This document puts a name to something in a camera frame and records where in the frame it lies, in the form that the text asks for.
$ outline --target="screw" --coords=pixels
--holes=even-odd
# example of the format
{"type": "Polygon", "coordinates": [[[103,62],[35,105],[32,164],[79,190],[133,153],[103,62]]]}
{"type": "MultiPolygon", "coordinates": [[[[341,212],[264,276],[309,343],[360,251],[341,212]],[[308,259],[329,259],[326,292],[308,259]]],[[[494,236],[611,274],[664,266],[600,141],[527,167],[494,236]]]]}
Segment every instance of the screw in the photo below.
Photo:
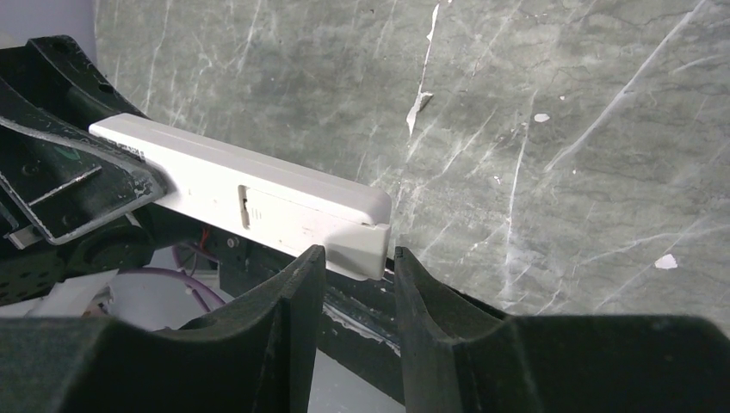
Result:
{"type": "Polygon", "coordinates": [[[38,174],[38,165],[27,163],[23,165],[22,173],[25,176],[35,176],[38,174]]]}

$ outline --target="red wire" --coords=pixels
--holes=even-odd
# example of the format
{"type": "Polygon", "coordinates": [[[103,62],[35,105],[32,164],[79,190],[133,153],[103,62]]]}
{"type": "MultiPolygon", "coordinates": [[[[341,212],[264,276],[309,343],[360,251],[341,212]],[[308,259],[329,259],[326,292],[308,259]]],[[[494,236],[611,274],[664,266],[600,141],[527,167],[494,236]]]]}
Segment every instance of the red wire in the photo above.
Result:
{"type": "Polygon", "coordinates": [[[207,252],[205,248],[205,242],[207,241],[208,237],[210,237],[210,225],[203,227],[203,235],[201,237],[201,241],[198,243],[198,246],[204,252],[207,252]]]}

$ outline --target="white rectangular housing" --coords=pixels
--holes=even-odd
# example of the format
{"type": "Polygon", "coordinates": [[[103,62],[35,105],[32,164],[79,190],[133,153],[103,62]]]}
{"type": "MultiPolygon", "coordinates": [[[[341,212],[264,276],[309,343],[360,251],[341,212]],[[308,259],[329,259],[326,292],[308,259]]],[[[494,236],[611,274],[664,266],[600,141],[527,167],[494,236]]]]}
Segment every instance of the white rectangular housing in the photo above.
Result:
{"type": "Polygon", "coordinates": [[[324,245],[327,268],[383,276],[391,199],[371,188],[131,114],[89,132],[136,151],[162,171],[157,203],[291,256],[324,245]]]}

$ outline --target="gray marble wall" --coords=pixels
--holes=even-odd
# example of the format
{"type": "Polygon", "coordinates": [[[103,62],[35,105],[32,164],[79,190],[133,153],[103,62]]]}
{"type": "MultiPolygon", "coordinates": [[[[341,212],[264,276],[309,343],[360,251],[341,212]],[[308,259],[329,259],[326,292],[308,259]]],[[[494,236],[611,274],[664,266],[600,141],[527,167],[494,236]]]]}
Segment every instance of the gray marble wall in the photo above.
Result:
{"type": "Polygon", "coordinates": [[[385,189],[453,287],[730,330],[730,1],[100,1],[96,31],[152,118],[385,189]]]}

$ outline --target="green sticker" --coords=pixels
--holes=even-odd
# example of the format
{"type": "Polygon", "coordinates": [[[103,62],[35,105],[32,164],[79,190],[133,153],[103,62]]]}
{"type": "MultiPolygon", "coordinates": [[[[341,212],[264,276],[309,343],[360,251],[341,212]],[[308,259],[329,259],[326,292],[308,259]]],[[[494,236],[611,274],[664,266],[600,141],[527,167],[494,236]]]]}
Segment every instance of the green sticker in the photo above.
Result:
{"type": "Polygon", "coordinates": [[[56,147],[55,149],[56,149],[56,152],[60,153],[64,157],[69,158],[71,161],[77,161],[77,160],[81,159],[81,157],[78,155],[78,152],[76,152],[75,149],[67,150],[67,149],[58,148],[58,147],[56,147]]]}

